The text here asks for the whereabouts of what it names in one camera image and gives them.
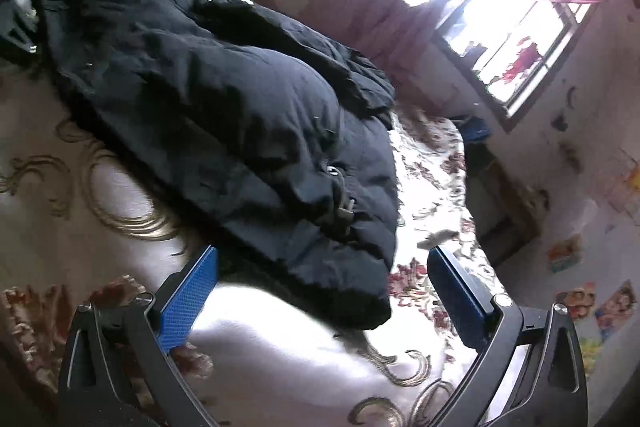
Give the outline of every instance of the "black plastic arm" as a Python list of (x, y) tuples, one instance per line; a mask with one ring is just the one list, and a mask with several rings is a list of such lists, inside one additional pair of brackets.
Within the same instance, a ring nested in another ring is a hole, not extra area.
[(158, 301), (143, 293), (116, 309), (101, 311), (90, 303), (78, 308), (58, 381), (61, 427), (158, 427), (139, 409), (116, 343), (132, 349), (168, 425), (218, 427), (167, 354), (184, 342), (213, 288), (215, 259), (211, 247), (194, 257), (162, 284)]
[(489, 407), (516, 346), (529, 350), (503, 413), (486, 427), (585, 427), (587, 392), (580, 345), (567, 308), (519, 308), (506, 294), (488, 297), (455, 255), (430, 251), (427, 272), (468, 347), (473, 366), (430, 427), (474, 427)]

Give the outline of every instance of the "window frame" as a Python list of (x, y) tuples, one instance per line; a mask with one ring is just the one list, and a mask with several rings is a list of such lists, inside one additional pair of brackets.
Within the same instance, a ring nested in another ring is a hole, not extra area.
[[(463, 58), (450, 47), (445, 39), (446, 31), (459, 20), (465, 6), (468, 5), (470, 1), (471, 0), (463, 0), (451, 13), (443, 18), (434, 32), (431, 41), (444, 53), (449, 61), (453, 63), (466, 81), (471, 84), (480, 99), (489, 110), (491, 110), (500, 125), (508, 133), (522, 120), (540, 98), (542, 92), (553, 82), (566, 59), (575, 48), (589, 20), (593, 17), (596, 11), (596, 5), (590, 5), (582, 20), (578, 22), (575, 15), (569, 9), (568, 3), (553, 3), (561, 21), (564, 23), (562, 31), (558, 34), (545, 55), (543, 55), (542, 60), (539, 60), (532, 70), (529, 71), (527, 79), (516, 88), (507, 102), (502, 103), (488, 91), (487, 84), (480, 80), (471, 68), (464, 63)], [(530, 89), (532, 84), (536, 85), (533, 89)], [(523, 96), (523, 93), (527, 90), (529, 93)], [(516, 106), (515, 110), (510, 111), (510, 108), (513, 108), (513, 106)]]

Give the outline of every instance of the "metal screw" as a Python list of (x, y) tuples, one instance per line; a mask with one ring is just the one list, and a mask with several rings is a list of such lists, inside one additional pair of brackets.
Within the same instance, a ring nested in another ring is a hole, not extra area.
[(149, 293), (149, 292), (144, 292), (141, 293), (140, 295), (136, 296), (136, 304), (139, 304), (141, 306), (148, 306), (149, 304), (151, 304), (151, 301), (153, 301), (154, 296), (153, 294)]
[(498, 306), (502, 306), (503, 308), (508, 308), (513, 304), (511, 297), (506, 293), (498, 293), (498, 295), (494, 297), (494, 300), (495, 303), (498, 304)]
[(567, 313), (569, 313), (569, 309), (564, 304), (561, 304), (559, 302), (556, 302), (556, 304), (554, 304), (554, 311), (561, 315), (566, 315)]

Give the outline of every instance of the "black puffer coat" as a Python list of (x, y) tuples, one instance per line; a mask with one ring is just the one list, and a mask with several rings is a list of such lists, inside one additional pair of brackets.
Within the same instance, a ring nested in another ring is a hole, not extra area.
[(345, 327), (390, 315), (393, 89), (358, 52), (237, 0), (35, 0), (77, 122)]

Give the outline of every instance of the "wall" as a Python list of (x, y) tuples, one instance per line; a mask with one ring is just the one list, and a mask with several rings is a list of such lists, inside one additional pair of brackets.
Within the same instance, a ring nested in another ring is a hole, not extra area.
[[(625, 280), (631, 280), (636, 292), (640, 289), (640, 228), (607, 203), (598, 183), (612, 173), (609, 159), (620, 148), (640, 160), (639, 64), (638, 52), (620, 57), (619, 68), (608, 77), (600, 111), (575, 139), (584, 171), (577, 175), (561, 168), (547, 179), (551, 211), (542, 236), (498, 268), (507, 290), (522, 305), (548, 307), (559, 291), (585, 282), (596, 283), (596, 306)], [(574, 233), (582, 237), (583, 261), (551, 274), (546, 252)], [(579, 321), (577, 331), (585, 338), (599, 338), (593, 316)], [(591, 425), (612, 404), (639, 362), (640, 319), (634, 316), (604, 343), (588, 382)]]

